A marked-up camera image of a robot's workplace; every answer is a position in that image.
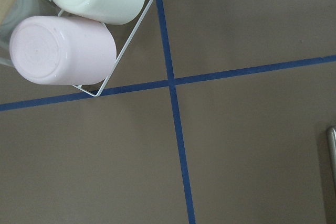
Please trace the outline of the steel muddler with black cap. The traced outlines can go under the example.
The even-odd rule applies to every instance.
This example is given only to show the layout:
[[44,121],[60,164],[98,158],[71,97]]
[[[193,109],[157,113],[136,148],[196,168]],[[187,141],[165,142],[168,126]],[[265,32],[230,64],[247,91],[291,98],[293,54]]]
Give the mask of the steel muddler with black cap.
[[331,126],[327,129],[327,141],[328,141],[328,147],[329,147],[329,154],[330,154],[330,162],[331,162],[331,170],[332,170],[332,178],[333,178],[333,184],[335,187],[336,182],[336,172],[335,172],[335,158],[336,158],[336,152],[335,152],[335,126]]

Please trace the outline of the pink plastic cup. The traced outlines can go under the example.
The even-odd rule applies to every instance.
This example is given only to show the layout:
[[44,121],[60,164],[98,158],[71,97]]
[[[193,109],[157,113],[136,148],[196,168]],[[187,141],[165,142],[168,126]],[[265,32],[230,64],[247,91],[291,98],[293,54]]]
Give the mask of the pink plastic cup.
[[9,52],[21,76],[47,85],[99,83],[109,75],[117,58],[108,29],[80,17],[27,18],[14,29]]

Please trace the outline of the pale blue plastic cup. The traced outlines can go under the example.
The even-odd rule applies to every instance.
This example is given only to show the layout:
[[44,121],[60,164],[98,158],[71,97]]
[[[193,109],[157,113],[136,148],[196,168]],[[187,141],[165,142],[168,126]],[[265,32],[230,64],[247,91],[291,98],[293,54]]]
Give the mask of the pale blue plastic cup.
[[16,0],[1,24],[1,41],[8,43],[14,28],[24,19],[45,14],[45,0]]

